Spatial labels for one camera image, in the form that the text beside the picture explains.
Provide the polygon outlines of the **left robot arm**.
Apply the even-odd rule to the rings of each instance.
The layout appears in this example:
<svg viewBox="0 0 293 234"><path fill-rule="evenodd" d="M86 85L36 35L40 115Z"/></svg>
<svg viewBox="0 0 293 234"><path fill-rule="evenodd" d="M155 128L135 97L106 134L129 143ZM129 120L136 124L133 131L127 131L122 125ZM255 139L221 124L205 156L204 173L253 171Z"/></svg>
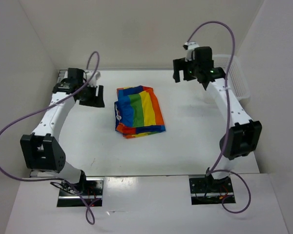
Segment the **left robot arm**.
<svg viewBox="0 0 293 234"><path fill-rule="evenodd" d="M69 68L63 79L52 90L50 109L38 126L20 139L25 164L28 169L48 173L64 179L59 188L67 193L84 194L90 187L83 170L66 161L59 136L70 110L76 102L89 107L103 108L104 88L97 85L100 72Z"/></svg>

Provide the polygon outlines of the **rainbow striped shorts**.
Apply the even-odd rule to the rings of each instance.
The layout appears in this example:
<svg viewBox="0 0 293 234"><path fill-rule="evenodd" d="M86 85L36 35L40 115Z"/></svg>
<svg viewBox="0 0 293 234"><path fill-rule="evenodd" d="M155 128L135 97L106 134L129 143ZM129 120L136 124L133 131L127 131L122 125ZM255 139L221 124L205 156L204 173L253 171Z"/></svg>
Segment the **rainbow striped shorts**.
<svg viewBox="0 0 293 234"><path fill-rule="evenodd" d="M158 99L147 86L117 89L115 131L124 138L144 137L166 130Z"/></svg>

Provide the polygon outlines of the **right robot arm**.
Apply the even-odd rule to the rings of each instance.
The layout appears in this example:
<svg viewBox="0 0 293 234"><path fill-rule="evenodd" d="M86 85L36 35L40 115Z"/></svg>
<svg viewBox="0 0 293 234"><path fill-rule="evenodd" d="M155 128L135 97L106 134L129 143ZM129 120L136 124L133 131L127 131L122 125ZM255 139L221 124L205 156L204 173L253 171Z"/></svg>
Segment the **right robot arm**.
<svg viewBox="0 0 293 234"><path fill-rule="evenodd" d="M244 111L229 86L229 70L214 66L210 47L187 42L183 48L186 56L173 60L173 79L180 82L179 72L182 71L184 80L198 81L213 98L226 121L225 134L219 141L220 155L214 165L207 169L204 180L205 188L215 192L229 178L238 159L256 149L262 124Z"/></svg>

